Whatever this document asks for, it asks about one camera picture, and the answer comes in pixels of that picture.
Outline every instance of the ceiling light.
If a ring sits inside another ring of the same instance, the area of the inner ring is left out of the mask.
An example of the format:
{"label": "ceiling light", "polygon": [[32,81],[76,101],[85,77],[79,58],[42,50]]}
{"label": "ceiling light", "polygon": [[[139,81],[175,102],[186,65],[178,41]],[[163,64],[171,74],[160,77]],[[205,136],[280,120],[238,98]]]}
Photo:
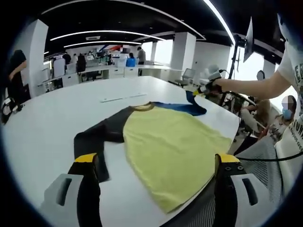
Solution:
{"label": "ceiling light", "polygon": [[58,36],[58,37],[52,38],[51,41],[56,40],[56,39],[60,39],[60,38],[64,38],[64,37],[67,37],[67,36],[71,36],[71,35],[79,35],[79,34],[85,34],[85,33],[100,33],[100,32],[103,32],[103,33],[107,32],[107,33],[124,33],[124,34],[133,34],[133,35],[142,35],[142,36],[147,36],[147,37],[150,37],[150,38],[154,38],[154,39],[159,39],[159,40],[165,41],[165,39],[162,39],[162,38],[159,38],[159,37],[155,37],[155,36],[152,36],[152,35],[146,35],[146,34],[137,33],[137,32],[116,31],[116,30],[99,30],[99,31],[85,31],[85,32],[70,33],[70,34],[67,34],[67,35],[62,35],[62,36]]}
{"label": "ceiling light", "polygon": [[99,44],[99,43],[122,43],[122,44],[137,44],[137,45],[142,44],[142,43],[136,43],[136,42],[127,42],[127,41],[94,41],[94,42],[86,42],[86,43],[67,45],[67,46],[64,46],[64,48],[70,47],[70,46],[83,45],[83,44]]}
{"label": "ceiling light", "polygon": [[208,5],[208,7],[211,9],[211,11],[216,15],[216,17],[219,19],[219,21],[221,22],[221,24],[223,25],[223,27],[225,28],[229,38],[231,39],[232,43],[235,45],[236,41],[232,35],[231,30],[229,29],[229,27],[227,26],[225,20],[223,19],[223,17],[221,16],[221,14],[219,13],[219,11],[216,9],[216,7],[210,2],[210,0],[203,0],[206,5]]}

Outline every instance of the white pillar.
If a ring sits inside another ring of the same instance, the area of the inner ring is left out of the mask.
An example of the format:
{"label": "white pillar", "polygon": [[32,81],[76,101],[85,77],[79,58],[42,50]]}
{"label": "white pillar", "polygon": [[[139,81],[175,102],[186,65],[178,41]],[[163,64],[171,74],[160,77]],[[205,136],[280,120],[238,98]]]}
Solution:
{"label": "white pillar", "polygon": [[182,70],[192,68],[196,37],[188,32],[176,33],[170,66]]}
{"label": "white pillar", "polygon": [[151,61],[155,61],[156,48],[157,48],[157,42],[153,42],[151,47]]}
{"label": "white pillar", "polygon": [[27,68],[21,71],[23,84],[28,84],[32,98],[39,95],[48,26],[36,20],[23,29],[13,50],[22,50],[27,59]]}
{"label": "white pillar", "polygon": [[276,65],[264,59],[263,72],[265,73],[265,78],[270,78],[275,72]]}

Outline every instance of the white table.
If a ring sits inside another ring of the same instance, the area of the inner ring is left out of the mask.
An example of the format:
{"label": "white table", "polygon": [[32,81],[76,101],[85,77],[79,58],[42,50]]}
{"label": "white table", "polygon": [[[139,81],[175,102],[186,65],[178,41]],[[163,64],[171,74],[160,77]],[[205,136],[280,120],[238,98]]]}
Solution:
{"label": "white table", "polygon": [[[112,69],[135,69],[135,70],[148,70],[146,73],[148,75],[150,75],[150,71],[151,70],[171,70],[171,71],[175,71],[175,72],[182,72],[182,70],[176,70],[176,69],[172,69],[168,66],[163,66],[163,65],[136,65],[135,67],[116,67],[114,65],[108,65],[108,66],[104,66],[104,65],[100,65],[100,66],[95,66],[95,67],[87,67],[85,69],[85,71],[81,72],[81,74],[84,73],[88,73],[88,72],[95,72],[95,71],[108,71],[108,70],[112,70]],[[41,84],[37,85],[37,86],[41,86],[45,83],[49,83],[52,82],[54,80],[63,78],[63,77],[72,77],[72,76],[76,76],[77,73],[71,73],[71,74],[66,74],[60,77],[56,77],[53,79],[49,79],[47,81],[42,82]]]}
{"label": "white table", "polygon": [[[107,103],[104,97],[133,96]],[[8,163],[25,197],[38,208],[44,191],[74,161],[73,139],[81,131],[130,105],[149,101],[188,103],[185,91],[153,77],[99,80],[55,90],[25,103],[3,128]],[[239,119],[236,115],[196,97],[207,109],[197,117],[204,124],[233,139]],[[123,144],[105,143],[110,180],[100,184],[100,216],[104,227],[156,227],[170,220],[177,211],[165,214],[151,199],[125,157]]]}

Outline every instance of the hand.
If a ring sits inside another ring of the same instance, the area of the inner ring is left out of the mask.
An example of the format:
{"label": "hand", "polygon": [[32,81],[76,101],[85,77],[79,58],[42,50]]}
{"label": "hand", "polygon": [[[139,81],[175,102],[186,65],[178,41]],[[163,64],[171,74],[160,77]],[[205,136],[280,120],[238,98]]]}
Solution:
{"label": "hand", "polygon": [[13,78],[14,78],[14,74],[11,73],[11,74],[9,75],[9,80],[12,81]]}

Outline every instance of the black ceiling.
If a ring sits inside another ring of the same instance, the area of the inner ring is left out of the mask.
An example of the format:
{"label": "black ceiling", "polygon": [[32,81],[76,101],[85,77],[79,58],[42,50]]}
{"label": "black ceiling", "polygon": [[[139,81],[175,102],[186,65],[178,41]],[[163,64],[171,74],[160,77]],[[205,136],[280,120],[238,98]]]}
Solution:
{"label": "black ceiling", "polygon": [[[46,2],[39,12],[69,2],[53,0]],[[210,31],[225,31],[219,20],[203,0],[136,0],[145,5],[162,10],[194,28],[207,38],[208,42],[231,44],[228,37],[218,37]],[[211,0],[234,33],[246,34],[250,16],[253,17],[255,39],[263,41],[283,51],[277,20],[274,11],[257,0]],[[50,54],[62,51],[65,45],[87,42],[85,37],[100,35],[103,40],[132,41],[141,36],[99,33],[73,35],[50,41],[51,38],[69,33],[89,30],[123,30],[143,34],[160,32],[188,31],[199,37],[192,30],[178,21],[159,12],[134,4],[110,0],[90,0],[67,4],[38,16],[49,26],[46,51]]]}

